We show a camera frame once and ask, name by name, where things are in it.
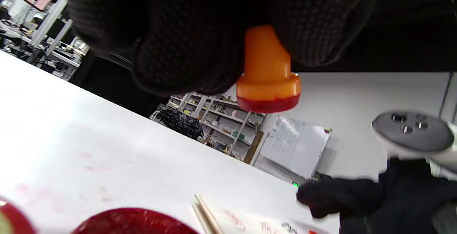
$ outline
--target white table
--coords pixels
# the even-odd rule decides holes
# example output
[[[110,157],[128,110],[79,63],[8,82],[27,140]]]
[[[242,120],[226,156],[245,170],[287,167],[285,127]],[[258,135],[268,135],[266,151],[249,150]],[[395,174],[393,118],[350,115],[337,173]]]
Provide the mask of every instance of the white table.
[[[68,233],[101,211],[142,207],[203,234],[191,208],[197,193],[227,209],[338,233],[338,217],[314,221],[291,183],[4,52],[0,97],[0,195],[40,233]]]

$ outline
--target orange object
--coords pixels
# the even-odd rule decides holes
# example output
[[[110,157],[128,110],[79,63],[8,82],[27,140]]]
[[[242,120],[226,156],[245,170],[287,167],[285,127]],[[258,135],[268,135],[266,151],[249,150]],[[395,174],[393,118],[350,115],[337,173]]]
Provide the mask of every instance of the orange object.
[[[236,83],[238,104],[247,111],[273,113],[298,104],[300,78],[290,71],[290,55],[271,25],[245,34],[245,73]]]

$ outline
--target white wall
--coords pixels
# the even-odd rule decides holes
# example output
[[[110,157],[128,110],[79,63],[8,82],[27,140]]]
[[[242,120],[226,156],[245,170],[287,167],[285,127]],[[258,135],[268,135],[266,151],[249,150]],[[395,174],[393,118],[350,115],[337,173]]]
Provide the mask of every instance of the white wall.
[[[231,96],[230,100],[238,101],[236,98],[236,85],[233,85],[228,91],[224,92],[224,94]]]
[[[451,121],[452,115],[454,114],[455,107],[457,105],[457,75],[451,78],[449,90],[447,91],[446,101],[444,102],[443,112],[441,117],[444,120]]]
[[[438,115],[448,73],[301,73],[300,78],[299,104],[280,114],[333,129],[318,171],[377,178],[387,157],[372,135],[372,119],[402,108]]]

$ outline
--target black glove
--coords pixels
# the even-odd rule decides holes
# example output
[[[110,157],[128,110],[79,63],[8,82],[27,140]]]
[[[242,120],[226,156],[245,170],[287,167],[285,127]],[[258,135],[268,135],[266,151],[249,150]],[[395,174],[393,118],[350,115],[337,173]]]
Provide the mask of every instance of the black glove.
[[[272,24],[297,62],[336,60],[376,0],[69,0],[78,35],[99,52],[134,49],[137,83],[161,96],[212,95],[243,73],[243,36]]]
[[[435,234],[432,220],[437,225],[434,216],[440,208],[457,200],[457,182],[433,177],[425,160],[390,159],[379,183],[365,179],[309,183],[298,189],[297,200],[308,205],[316,218],[336,212],[342,220],[365,218],[372,234]]]

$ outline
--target white shelving unit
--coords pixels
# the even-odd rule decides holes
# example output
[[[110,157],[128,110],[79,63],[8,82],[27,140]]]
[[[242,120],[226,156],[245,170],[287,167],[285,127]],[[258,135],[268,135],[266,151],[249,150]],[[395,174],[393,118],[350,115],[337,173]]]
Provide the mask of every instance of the white shelving unit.
[[[216,137],[216,142],[222,145],[231,144],[230,152],[242,160],[266,116],[242,110],[236,102],[196,93],[171,96],[169,104],[180,112],[201,119],[204,135]]]

